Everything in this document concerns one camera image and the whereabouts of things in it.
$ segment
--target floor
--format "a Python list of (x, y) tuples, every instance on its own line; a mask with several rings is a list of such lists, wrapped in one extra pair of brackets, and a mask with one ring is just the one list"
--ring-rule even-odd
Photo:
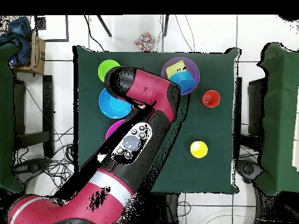
[[(140, 49), (134, 41), (145, 31), (156, 40), (161, 32), (160, 15), (102, 16), (112, 33), (108, 37), (96, 16), (86, 16), (90, 23), (91, 34), (109, 51), (135, 51)], [(178, 22), (186, 41), (194, 50), (192, 35), (184, 15), (177, 15)], [(58, 40), (46, 43), (45, 75), (54, 78), (54, 128), (55, 139), (74, 126), (73, 117), (73, 63), (72, 46), (81, 45), (94, 51), (101, 51), (88, 33), (84, 16), (68, 16), (68, 41), (65, 16), (46, 16), (47, 30), (39, 36), (45, 40)], [(194, 35), (195, 50), (203, 53), (223, 53), (232, 47), (242, 50), (238, 64), (238, 76), (243, 77), (242, 88), (242, 133), (248, 133), (247, 86), (252, 80), (265, 76), (257, 67), (260, 52), (268, 42), (280, 42), (291, 50), (299, 48), (298, 22), (286, 22), (276, 15), (187, 15)], [(167, 36), (164, 38), (163, 52), (184, 51), (190, 48), (183, 39), (175, 15), (170, 15)], [(154, 50), (162, 51), (162, 38)], [(18, 78), (26, 82), (36, 103), (42, 107), (42, 77), (18, 73)], [(26, 92), (26, 132), (42, 130), (42, 113)], [(73, 142), (73, 129), (61, 138), (63, 145)], [(30, 147), (27, 159), (43, 157), (42, 145)], [(55, 159), (62, 159), (63, 153)], [(226, 194), (181, 194), (178, 206), (180, 224), (252, 224), (255, 216), (255, 194), (252, 185), (245, 184), (235, 175), (239, 192)], [(27, 193), (49, 195), (54, 188), (50, 178), (42, 174), (33, 179)]]

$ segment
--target white stripe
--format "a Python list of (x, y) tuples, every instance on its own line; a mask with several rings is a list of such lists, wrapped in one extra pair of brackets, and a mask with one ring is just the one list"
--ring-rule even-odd
[(28, 202), (24, 203), (17, 211), (16, 213), (13, 215), (12, 220), (11, 220), (11, 224), (13, 224), (17, 218), (17, 216), (20, 214), (20, 212), (25, 209), (29, 204), (31, 204), (32, 202), (35, 202), (37, 200), (42, 200), (43, 197), (38, 197), (38, 198), (34, 198), (29, 200)]
[(110, 187), (109, 193), (114, 196), (124, 207), (131, 198), (131, 193), (129, 190), (106, 173), (97, 171), (89, 182), (100, 188)]

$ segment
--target cardboard box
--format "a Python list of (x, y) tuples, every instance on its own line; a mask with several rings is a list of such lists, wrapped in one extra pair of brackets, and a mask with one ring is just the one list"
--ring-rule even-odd
[(32, 32), (31, 40), (31, 64), (12, 67), (16, 72), (24, 72), (31, 74), (44, 74), (44, 59), (46, 42), (36, 36), (36, 32)]

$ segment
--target dark green table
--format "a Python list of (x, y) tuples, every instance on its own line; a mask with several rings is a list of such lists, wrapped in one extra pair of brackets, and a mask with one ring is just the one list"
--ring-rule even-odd
[[(78, 52), (78, 118), (79, 166), (104, 142), (109, 127), (118, 120), (107, 118), (100, 110), (98, 99), (104, 83), (98, 77), (98, 67), (104, 60), (116, 60), (120, 65), (139, 67), (160, 75), (164, 64), (175, 57), (186, 57), (198, 66), (200, 82), (189, 95), (181, 97), (177, 120), (162, 144), (154, 163), (166, 158), (165, 150), (172, 142), (172, 132), (182, 122), (182, 128), (152, 189), (154, 192), (235, 193), (231, 185), (232, 108), (234, 99), (234, 61), (238, 49), (225, 54), (155, 53), (155, 52), (92, 52), (80, 46)], [(221, 103), (207, 108), (201, 97), (207, 90), (217, 90)], [(208, 154), (196, 159), (190, 154), (193, 141), (204, 141)]]

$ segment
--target blue object in bowl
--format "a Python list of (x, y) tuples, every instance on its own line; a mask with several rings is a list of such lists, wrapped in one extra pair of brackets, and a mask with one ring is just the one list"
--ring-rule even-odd
[(172, 75), (169, 79), (173, 83), (180, 86), (180, 91), (191, 89), (195, 85), (195, 80), (192, 78), (190, 72), (183, 71)]
[(99, 97), (100, 110), (109, 118), (123, 118), (132, 110), (131, 104), (111, 96), (103, 89)]

